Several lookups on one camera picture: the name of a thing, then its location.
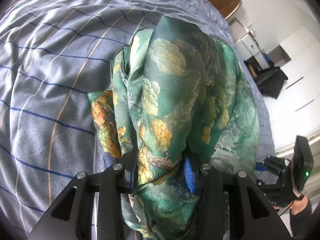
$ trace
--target bed sheet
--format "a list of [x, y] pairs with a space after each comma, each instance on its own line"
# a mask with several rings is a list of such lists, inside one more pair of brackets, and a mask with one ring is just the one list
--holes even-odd
[[[207, 0], [20, 0], [0, 20], [0, 206], [23, 238], [78, 171], [113, 162], [99, 151], [87, 93], [109, 87], [110, 60], [163, 15], [234, 47]], [[275, 151], [269, 115], [239, 62], [259, 113], [262, 160]]]

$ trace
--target floral print fabric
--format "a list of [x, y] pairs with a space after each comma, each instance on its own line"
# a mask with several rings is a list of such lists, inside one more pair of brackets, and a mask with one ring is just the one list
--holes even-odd
[[122, 196], [123, 217], [146, 239], [193, 239], [199, 196], [185, 183], [181, 152], [252, 179], [259, 122], [231, 47], [196, 25], [162, 17], [138, 31], [111, 63], [112, 86], [90, 93], [104, 152], [139, 146], [138, 186]]

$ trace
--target person's arm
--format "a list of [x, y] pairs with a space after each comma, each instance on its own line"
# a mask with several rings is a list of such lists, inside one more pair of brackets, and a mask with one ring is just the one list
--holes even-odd
[[300, 201], [294, 201], [290, 207], [290, 226], [293, 237], [303, 228], [312, 214], [312, 207], [307, 196]]

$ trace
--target metal screw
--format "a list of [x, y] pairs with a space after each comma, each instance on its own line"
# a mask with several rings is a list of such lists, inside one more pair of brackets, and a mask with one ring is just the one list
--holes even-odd
[[210, 170], [211, 166], [208, 163], [204, 163], [201, 165], [201, 168], [205, 171]]
[[244, 171], [239, 171], [239, 172], [238, 172], [238, 176], [239, 176], [240, 178], [245, 178], [245, 177], [247, 176], [247, 174], [246, 174]]
[[114, 170], [121, 170], [122, 169], [122, 164], [121, 163], [116, 163], [115, 165], [113, 165], [113, 169]]
[[77, 173], [77, 178], [78, 179], [83, 179], [84, 177], [85, 177], [85, 172], [84, 171], [81, 171], [81, 172]]

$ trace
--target white wall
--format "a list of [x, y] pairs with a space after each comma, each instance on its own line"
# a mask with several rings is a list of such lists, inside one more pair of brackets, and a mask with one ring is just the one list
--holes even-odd
[[298, 6], [298, 11], [300, 13], [302, 24], [320, 42], [320, 25], [318, 24], [314, 15], [311, 13], [310, 9], [306, 10], [305, 8]]
[[241, 1], [256, 29], [256, 39], [267, 53], [302, 25], [297, 0]]

